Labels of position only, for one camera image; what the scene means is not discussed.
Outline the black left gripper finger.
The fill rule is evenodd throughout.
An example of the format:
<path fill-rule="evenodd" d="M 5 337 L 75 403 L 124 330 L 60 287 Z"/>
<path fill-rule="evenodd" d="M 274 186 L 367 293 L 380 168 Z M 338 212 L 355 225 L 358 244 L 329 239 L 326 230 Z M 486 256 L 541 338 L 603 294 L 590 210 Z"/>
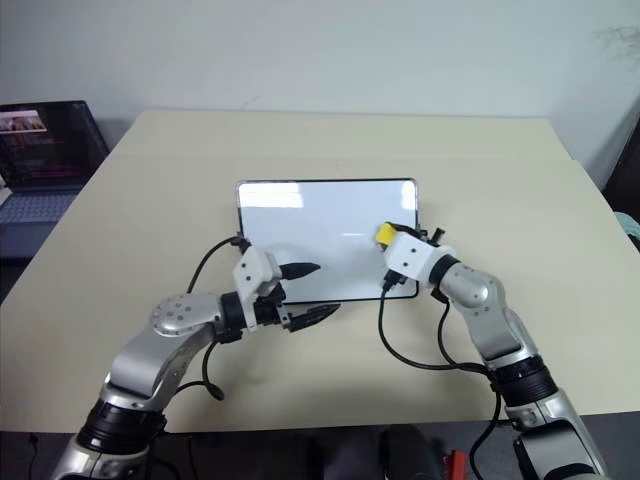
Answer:
<path fill-rule="evenodd" d="M 324 304 L 312 307 L 302 314 L 295 315 L 289 321 L 288 331 L 297 332 L 314 326 L 334 314 L 340 306 L 340 303 Z"/>
<path fill-rule="evenodd" d="M 293 262 L 279 266 L 282 279 L 299 279 L 320 269 L 320 266 L 312 262 Z"/>

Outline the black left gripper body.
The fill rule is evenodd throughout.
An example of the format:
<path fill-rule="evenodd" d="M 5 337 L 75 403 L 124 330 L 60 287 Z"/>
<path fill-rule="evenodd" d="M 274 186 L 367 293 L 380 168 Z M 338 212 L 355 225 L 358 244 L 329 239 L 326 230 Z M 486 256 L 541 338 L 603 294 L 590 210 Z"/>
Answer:
<path fill-rule="evenodd" d="M 258 325 L 280 325 L 289 330 L 291 316 L 284 305 L 286 293 L 280 283 L 266 296 L 259 296 L 254 303 L 254 313 Z"/>

